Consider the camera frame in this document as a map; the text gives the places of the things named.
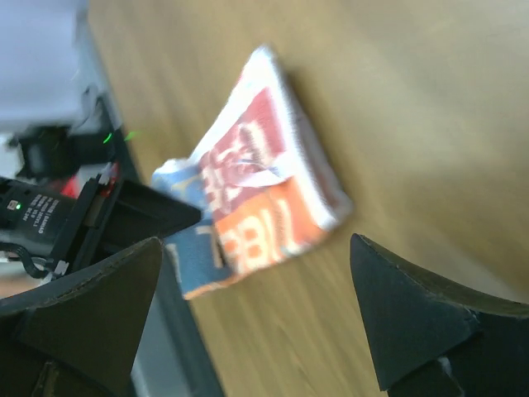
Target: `black cable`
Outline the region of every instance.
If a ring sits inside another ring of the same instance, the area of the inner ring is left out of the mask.
[[[44,279],[48,275],[46,270],[40,270],[35,266],[29,251],[23,246],[12,244],[10,242],[0,242],[0,251],[12,252],[13,254],[18,255],[20,262],[22,262],[22,265],[24,266],[24,270],[34,279]]]

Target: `wooden table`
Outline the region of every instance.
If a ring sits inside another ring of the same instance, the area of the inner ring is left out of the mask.
[[[269,43],[355,201],[314,252],[193,301],[228,396],[380,395],[353,232],[529,301],[527,2],[92,0],[90,18],[145,180]]]

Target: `table surface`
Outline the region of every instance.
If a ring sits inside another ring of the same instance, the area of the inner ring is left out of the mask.
[[[228,396],[380,395],[353,232],[529,301],[527,2],[92,0],[90,21],[145,180],[268,43],[355,201],[315,251],[193,301]]]

